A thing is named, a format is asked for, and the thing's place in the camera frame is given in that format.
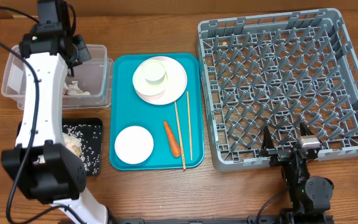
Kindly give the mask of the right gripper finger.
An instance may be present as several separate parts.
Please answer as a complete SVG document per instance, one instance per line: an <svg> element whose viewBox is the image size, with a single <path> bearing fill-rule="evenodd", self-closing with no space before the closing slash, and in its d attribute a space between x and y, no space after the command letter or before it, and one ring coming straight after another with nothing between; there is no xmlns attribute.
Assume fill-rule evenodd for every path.
<svg viewBox="0 0 358 224"><path fill-rule="evenodd" d="M263 135L261 150L266 151L267 149L273 149L273 148L274 148L274 143L269 128L268 126L264 126L264 135Z"/></svg>
<svg viewBox="0 0 358 224"><path fill-rule="evenodd" d="M312 136L313 132L307 127L304 122L300 123L300 133L302 136Z"/></svg>

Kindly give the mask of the white tissue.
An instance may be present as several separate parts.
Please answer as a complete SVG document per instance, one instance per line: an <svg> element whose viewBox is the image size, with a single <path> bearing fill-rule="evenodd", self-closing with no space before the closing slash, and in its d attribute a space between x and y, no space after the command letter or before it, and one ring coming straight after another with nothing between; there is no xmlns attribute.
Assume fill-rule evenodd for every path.
<svg viewBox="0 0 358 224"><path fill-rule="evenodd" d="M66 95L90 95L90 92L83 91L78 86L78 81L72 81L71 84L67 84L67 93Z"/></svg>

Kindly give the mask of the white paper cup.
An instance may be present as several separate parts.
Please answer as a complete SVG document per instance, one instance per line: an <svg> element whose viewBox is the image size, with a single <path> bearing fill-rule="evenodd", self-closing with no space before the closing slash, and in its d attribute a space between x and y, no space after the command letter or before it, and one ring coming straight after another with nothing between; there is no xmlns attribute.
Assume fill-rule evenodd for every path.
<svg viewBox="0 0 358 224"><path fill-rule="evenodd" d="M141 66L144 78L151 83L160 83L166 74L164 64L159 60L148 60Z"/></svg>

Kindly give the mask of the red snack wrapper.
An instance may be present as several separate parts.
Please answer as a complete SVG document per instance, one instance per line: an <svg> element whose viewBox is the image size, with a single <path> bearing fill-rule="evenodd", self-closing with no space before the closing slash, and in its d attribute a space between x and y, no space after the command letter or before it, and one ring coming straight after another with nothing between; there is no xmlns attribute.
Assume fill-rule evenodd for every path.
<svg viewBox="0 0 358 224"><path fill-rule="evenodd" d="M68 89L67 84L64 83L64 84L63 84L63 95L66 95L67 89Z"/></svg>

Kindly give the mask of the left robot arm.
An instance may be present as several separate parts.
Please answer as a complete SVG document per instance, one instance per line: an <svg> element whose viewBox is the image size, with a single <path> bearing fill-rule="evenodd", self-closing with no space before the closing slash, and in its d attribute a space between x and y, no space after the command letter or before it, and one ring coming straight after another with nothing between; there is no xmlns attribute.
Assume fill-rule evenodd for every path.
<svg viewBox="0 0 358 224"><path fill-rule="evenodd" d="M19 189L27 199L49 205L42 215L59 209L74 223L115 223L86 188L85 165L63 140L63 84L70 69L91 58L82 36L26 34L19 48L26 75L24 114L14 149L1 153L13 180L8 221L13 221L11 206Z"/></svg>

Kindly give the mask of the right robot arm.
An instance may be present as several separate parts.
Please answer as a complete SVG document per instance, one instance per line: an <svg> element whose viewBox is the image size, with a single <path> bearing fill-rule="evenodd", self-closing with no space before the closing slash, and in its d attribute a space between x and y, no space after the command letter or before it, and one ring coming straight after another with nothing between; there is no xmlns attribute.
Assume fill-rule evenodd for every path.
<svg viewBox="0 0 358 224"><path fill-rule="evenodd" d="M327 216L334 184L325 177L311 176L307 162L318 158L322 142L305 123L300 123L301 136L289 149L277 149L268 127L264 127L264 138L260 155L269 157L271 167L282 168L286 188L265 202L255 218L256 223L322 223L334 224ZM276 217L262 216L264 209L281 195L289 193L291 207L281 209Z"/></svg>

